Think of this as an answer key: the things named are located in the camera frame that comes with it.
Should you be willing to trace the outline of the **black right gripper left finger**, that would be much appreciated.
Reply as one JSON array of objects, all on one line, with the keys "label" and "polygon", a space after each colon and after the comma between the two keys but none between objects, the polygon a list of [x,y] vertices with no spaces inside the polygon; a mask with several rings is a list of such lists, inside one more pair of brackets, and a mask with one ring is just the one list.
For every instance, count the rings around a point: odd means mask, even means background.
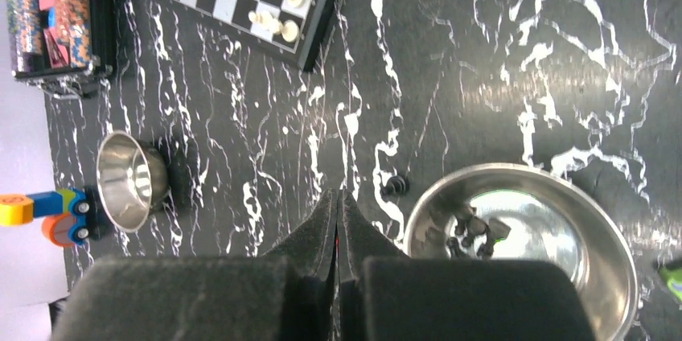
[{"label": "black right gripper left finger", "polygon": [[258,257],[109,257],[76,284],[54,340],[326,340],[338,194]]}]

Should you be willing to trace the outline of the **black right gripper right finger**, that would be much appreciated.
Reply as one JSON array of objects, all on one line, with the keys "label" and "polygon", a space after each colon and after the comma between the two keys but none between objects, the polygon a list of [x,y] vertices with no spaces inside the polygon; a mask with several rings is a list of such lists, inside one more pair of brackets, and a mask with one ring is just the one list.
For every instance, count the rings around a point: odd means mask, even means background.
[{"label": "black right gripper right finger", "polygon": [[592,340],[565,273],[546,261],[407,257],[337,199],[343,340]]}]

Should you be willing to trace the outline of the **black pawn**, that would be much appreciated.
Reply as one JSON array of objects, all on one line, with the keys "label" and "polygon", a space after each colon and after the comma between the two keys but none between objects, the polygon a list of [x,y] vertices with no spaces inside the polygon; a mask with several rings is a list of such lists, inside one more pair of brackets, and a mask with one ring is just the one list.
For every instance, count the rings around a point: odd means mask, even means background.
[{"label": "black pawn", "polygon": [[405,195],[409,191],[409,181],[402,175],[390,177],[380,189],[382,198],[392,195]]}]

